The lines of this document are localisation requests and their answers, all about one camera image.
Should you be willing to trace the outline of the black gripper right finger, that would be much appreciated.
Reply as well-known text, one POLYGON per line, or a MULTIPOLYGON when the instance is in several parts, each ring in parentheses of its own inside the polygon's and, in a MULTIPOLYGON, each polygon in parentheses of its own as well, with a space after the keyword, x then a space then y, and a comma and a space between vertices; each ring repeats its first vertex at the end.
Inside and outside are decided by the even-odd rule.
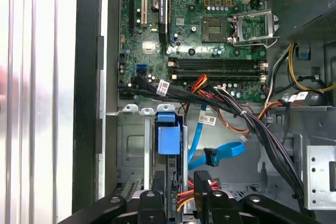
POLYGON ((209 172, 194 172, 194 200, 200 223, 318 223, 268 197, 247 195, 235 203, 228 193, 213 189, 209 172))

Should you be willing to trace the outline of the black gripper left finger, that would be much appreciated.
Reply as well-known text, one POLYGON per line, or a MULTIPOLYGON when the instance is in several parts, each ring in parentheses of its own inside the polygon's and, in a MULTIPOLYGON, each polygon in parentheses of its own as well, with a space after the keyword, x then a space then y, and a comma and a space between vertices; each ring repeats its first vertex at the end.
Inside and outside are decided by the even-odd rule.
POLYGON ((150 190, 138 190, 130 200, 121 195, 105 196, 61 223, 167 223, 164 179, 164 171, 157 171, 150 190))

